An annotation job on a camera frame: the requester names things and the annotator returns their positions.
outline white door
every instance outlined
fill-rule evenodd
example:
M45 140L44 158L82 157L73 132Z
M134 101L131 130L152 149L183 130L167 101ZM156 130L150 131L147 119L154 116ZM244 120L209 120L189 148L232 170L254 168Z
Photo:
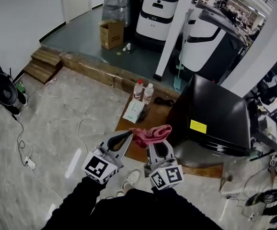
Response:
M90 0L64 0L64 5L67 22L91 10Z

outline concrete floor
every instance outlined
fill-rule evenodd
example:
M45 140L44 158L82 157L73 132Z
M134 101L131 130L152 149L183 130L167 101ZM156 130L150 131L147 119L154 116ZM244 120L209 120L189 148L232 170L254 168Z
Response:
M28 95L37 90L44 96L58 96L79 118L93 118L94 124L81 125L79 133L88 151L92 151L104 134L114 131L129 94L65 68L56 78L57 81L48 89L27 75L22 78L22 82ZM21 139L26 143L23 149L25 154L30 153L29 144L33 147L35 174L62 197L66 197L84 176L81 165L86 150L77 138L79 121L56 98L45 99L35 93L30 97L28 105L22 107L19 121L24 126ZM9 129L9 123L13 132L19 134L20 125L0 108L0 219L4 225L2 227L0 223L0 230L39 230L50 216L50 209L58 207L62 198L38 181L29 168L23 167L16 137ZM81 150L81 156L74 172L67 179L65 173L78 149ZM116 196L126 176L134 169L141 171L136 188L151 191L149 179L143 177L143 163L125 157L123 164L124 168L110 179L106 189L101 192L101 198ZM248 169L246 175L253 174L251 169ZM219 192L219 184L219 179L186 174L185 182L175 189L224 230L266 229L269 218L257 217L255 223L248 221L241 214L242 209L237 207L238 202L226 200ZM243 213L250 216L255 212L258 216L262 206L245 207Z
M132 43L132 50L129 54L122 50L128 42L110 50L101 47L98 25L101 20L102 7L72 20L45 39L42 45L57 50L78 53L152 80L162 53L135 46L132 41L129 41ZM161 83L173 88L173 79L174 75L167 68ZM181 90L185 86L186 82L182 81Z

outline black sweater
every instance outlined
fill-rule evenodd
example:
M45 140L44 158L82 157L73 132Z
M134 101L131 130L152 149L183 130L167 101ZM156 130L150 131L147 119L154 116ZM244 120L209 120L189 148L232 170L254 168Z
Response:
M43 230L150 229L151 226L157 229L178 226L221 229L172 188L160 191L153 188L153 194L131 189L123 197L100 200L96 205L96 199L104 188L105 185L89 177L83 178L60 207L53 211Z

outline black sleeve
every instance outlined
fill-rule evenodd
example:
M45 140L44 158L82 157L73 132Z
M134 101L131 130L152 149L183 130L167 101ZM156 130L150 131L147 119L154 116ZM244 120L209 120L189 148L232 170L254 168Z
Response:
M184 197L179 196L172 188L158 190L156 187L152 188L154 195L158 202L163 204L163 208L170 208L171 214L175 219L180 221L187 220L189 217L199 222L201 229L222 230L214 221L206 217L199 209L189 203Z
M89 177L84 177L52 213L43 230L81 229L96 205L100 191L105 188Z

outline wooden stairs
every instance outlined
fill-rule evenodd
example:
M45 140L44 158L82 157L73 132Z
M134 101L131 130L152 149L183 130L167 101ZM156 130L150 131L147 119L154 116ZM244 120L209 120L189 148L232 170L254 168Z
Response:
M63 67L59 54L58 51L41 47L31 55L32 60L24 67L23 71L46 84Z

